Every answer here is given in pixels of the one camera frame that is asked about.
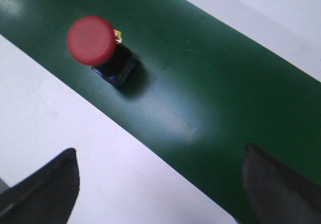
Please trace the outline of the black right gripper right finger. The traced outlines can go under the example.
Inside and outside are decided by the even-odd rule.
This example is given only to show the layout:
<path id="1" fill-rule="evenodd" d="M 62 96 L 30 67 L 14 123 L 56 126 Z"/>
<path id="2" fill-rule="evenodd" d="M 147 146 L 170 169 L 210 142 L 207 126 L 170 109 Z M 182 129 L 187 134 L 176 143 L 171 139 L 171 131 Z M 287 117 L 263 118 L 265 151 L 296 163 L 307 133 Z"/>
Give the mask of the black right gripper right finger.
<path id="1" fill-rule="evenodd" d="M 259 223 L 320 223 L 320 185 L 254 144 L 244 150 L 242 182 Z"/>

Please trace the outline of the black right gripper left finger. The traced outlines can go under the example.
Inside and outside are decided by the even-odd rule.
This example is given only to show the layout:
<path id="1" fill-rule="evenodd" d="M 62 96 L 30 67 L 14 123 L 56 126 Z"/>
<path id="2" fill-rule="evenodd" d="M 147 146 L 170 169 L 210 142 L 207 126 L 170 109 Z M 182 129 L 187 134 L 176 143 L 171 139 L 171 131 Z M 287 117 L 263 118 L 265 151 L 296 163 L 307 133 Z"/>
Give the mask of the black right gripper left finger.
<path id="1" fill-rule="evenodd" d="M 79 189 L 76 150 L 69 148 L 1 193 L 1 223 L 67 223 Z"/>

